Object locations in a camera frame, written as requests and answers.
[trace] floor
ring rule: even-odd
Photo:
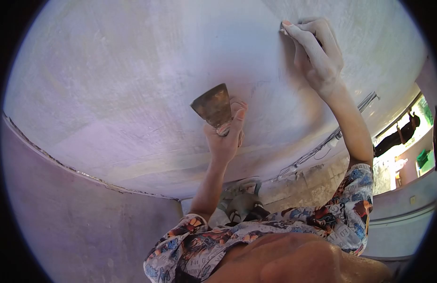
[[[349,164],[347,151],[337,154],[326,163],[293,173],[280,180],[270,179],[262,183],[259,191],[264,208],[270,212],[289,207],[321,206],[330,200],[341,183]],[[192,199],[181,201],[183,213],[190,208]],[[210,226],[224,225],[229,220],[224,212],[216,209]]]

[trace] white ceiling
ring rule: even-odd
[[[246,138],[225,179],[271,178],[337,126],[300,88],[294,44],[278,32],[281,20],[310,16],[334,27],[355,103],[372,91],[381,97],[363,112],[375,135],[416,96],[426,56],[394,0],[51,0],[19,51],[4,111],[66,165],[182,198],[194,194],[210,158],[189,104],[225,82],[249,104]]]

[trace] scraper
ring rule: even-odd
[[[192,109],[220,136],[226,136],[231,126],[231,106],[226,84],[222,83],[193,100]]]

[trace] hand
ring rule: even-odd
[[[335,90],[344,86],[340,77],[344,61],[329,22],[323,18],[309,18],[301,25],[287,20],[282,25],[295,43],[294,65],[327,102]]]
[[[211,162],[223,166],[226,166],[234,158],[238,147],[242,145],[245,137],[242,127],[245,112],[248,110],[248,105],[236,97],[230,99],[229,103],[233,121],[227,136],[219,136],[215,128],[209,124],[205,124],[203,128],[212,155]]]

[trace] fingers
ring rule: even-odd
[[[315,35],[322,43],[325,54],[329,56],[339,69],[342,69],[343,60],[341,50],[325,19],[318,19],[296,26],[303,31],[309,31]]]
[[[241,132],[239,133],[238,148],[242,146],[242,142],[244,141],[244,138],[245,138],[244,130],[241,130]]]
[[[289,21],[283,21],[282,24],[289,35],[303,46],[306,54],[309,56],[311,65],[317,71],[318,75],[321,77],[329,77],[330,58],[325,54],[314,35],[310,31],[301,30]]]
[[[295,44],[294,64],[298,66],[300,71],[306,73],[309,62],[305,48],[297,40],[293,39],[293,41]]]
[[[231,106],[231,117],[234,118],[236,112],[239,109],[248,110],[248,104],[246,104],[243,100],[238,97],[233,97],[229,100],[229,105]]]
[[[217,134],[216,130],[214,127],[212,127],[210,124],[206,123],[203,126],[203,132],[206,136],[210,136],[213,134]]]
[[[238,141],[239,135],[242,132],[244,126],[245,110],[240,109],[236,112],[233,121],[231,122],[231,128],[229,129],[228,137]]]
[[[338,41],[336,40],[336,34],[335,34],[335,31],[334,31],[334,29],[333,29],[333,27],[332,27],[332,25],[330,24],[330,22],[329,22],[328,19],[325,19],[325,18],[319,18],[319,17],[309,17],[309,18],[305,18],[305,19],[303,19],[303,20],[302,20],[302,24],[307,24],[307,23],[312,22],[312,21],[315,21],[315,20],[324,20],[324,21],[327,23],[327,25],[329,26],[330,32],[332,33],[333,38],[334,38],[334,40],[335,40],[336,46],[338,47],[338,50],[339,50],[340,54],[342,55],[341,48],[339,47]]]

